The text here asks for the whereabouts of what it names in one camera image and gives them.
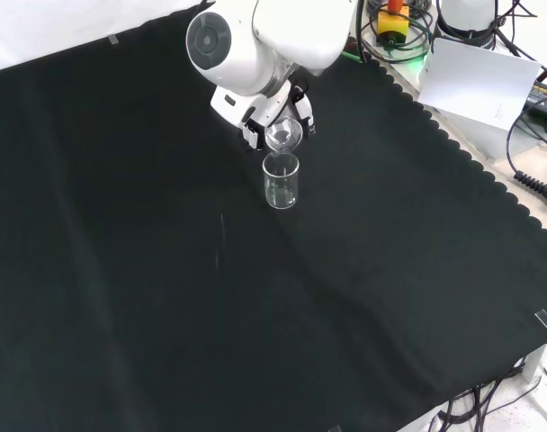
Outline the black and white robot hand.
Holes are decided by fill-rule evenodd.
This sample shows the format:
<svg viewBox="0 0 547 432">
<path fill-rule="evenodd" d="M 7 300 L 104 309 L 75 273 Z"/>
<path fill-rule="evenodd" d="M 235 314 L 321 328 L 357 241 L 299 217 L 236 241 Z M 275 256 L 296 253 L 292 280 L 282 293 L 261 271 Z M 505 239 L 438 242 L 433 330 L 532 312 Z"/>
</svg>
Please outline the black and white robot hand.
<svg viewBox="0 0 547 432">
<path fill-rule="evenodd" d="M 308 82 L 299 84 L 297 79 L 288 79 L 271 97 L 263 94 L 241 96 L 217 87 L 211 98 L 211 107 L 240 130 L 241 139 L 252 150 L 261 150 L 266 146 L 266 129 L 284 117 L 298 121 L 305 139 L 316 133 L 308 90 Z"/>
</svg>

